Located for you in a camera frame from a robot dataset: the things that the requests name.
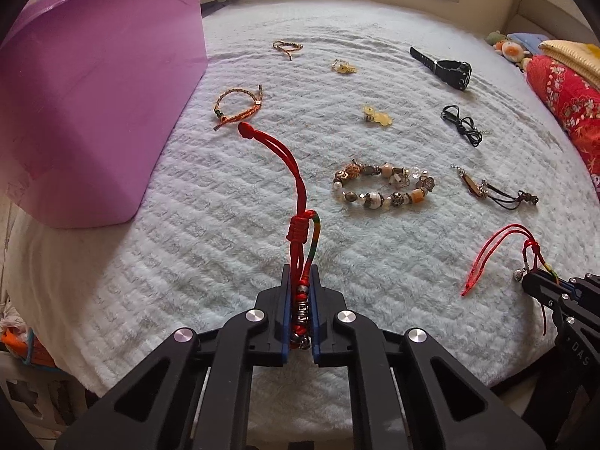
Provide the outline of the red floral quilt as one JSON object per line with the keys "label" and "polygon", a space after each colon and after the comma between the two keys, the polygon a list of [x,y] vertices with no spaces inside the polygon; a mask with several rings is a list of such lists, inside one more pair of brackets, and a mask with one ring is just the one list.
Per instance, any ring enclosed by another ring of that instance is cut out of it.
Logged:
{"label": "red floral quilt", "polygon": [[577,149],[599,193],[599,90],[551,57],[534,56],[526,79]]}

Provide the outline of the pile of white clothes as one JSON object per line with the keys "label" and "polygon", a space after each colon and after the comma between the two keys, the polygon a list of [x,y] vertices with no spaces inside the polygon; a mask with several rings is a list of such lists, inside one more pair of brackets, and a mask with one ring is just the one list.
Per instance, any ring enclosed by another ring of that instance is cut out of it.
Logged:
{"label": "pile of white clothes", "polygon": [[27,327],[27,323],[24,322],[23,317],[21,317],[20,313],[16,310],[11,302],[10,298],[6,298],[4,302],[1,303],[1,332],[10,329],[17,336],[26,336],[27,331],[29,331],[29,327]]}

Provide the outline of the light blue quilted blanket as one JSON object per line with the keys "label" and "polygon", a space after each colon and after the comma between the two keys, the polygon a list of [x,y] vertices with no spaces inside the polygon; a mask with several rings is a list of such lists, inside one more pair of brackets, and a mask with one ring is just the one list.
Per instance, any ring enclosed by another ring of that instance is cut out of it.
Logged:
{"label": "light blue quilted blanket", "polygon": [[[424,14],[348,0],[231,4],[203,21],[208,67],[132,222],[50,229],[13,213],[3,285],[57,365],[103,394],[181,326],[220,327],[277,285],[294,182],[234,126],[224,90],[263,86],[253,125],[294,153],[321,219],[322,283],[401,332],[419,326],[494,384],[553,342],[514,283],[518,222],[564,278],[599,268],[599,201],[577,149],[523,74],[483,40]],[[414,59],[465,61],[455,90]],[[373,107],[388,127],[364,120]]]}

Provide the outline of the yellow pillow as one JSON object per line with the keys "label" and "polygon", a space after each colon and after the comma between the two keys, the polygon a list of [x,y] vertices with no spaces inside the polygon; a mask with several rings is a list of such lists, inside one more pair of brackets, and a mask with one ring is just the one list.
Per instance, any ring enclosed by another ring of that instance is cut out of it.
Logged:
{"label": "yellow pillow", "polygon": [[567,66],[598,89],[600,86],[600,49],[595,44],[547,40],[540,51]]}

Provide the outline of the black wrist watch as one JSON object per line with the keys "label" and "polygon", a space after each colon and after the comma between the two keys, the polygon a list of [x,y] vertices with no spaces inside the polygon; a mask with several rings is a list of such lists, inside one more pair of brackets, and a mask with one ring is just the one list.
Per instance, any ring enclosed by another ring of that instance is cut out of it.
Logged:
{"label": "black wrist watch", "polygon": [[433,60],[414,47],[410,48],[411,56],[428,68],[435,76],[455,90],[464,92],[469,85],[472,66],[465,61]]}

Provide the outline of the yellow flower charm near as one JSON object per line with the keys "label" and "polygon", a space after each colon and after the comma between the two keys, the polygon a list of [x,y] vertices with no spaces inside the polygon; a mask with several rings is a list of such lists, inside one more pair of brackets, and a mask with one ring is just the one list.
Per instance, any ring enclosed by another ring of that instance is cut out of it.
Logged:
{"label": "yellow flower charm near", "polygon": [[382,127],[389,127],[393,124],[393,118],[390,115],[376,111],[373,107],[364,106],[362,112],[366,122],[376,123]]}

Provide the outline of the small plush toys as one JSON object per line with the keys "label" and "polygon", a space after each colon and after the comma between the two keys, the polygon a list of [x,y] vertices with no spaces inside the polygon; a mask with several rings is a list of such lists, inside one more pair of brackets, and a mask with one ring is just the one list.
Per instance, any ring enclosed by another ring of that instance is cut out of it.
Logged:
{"label": "small plush toys", "polygon": [[528,64],[531,62],[532,53],[522,44],[511,40],[499,31],[493,31],[488,34],[485,41],[489,46],[493,47],[496,54],[499,54],[514,66],[517,66],[521,72],[526,71]]}

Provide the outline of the purple plastic tub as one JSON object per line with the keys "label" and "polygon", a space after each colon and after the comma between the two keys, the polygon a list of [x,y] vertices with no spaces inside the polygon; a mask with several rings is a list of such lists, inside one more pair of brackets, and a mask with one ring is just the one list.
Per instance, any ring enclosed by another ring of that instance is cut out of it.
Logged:
{"label": "purple plastic tub", "polygon": [[37,0],[1,46],[1,189],[43,225],[119,225],[207,70],[200,0]]}

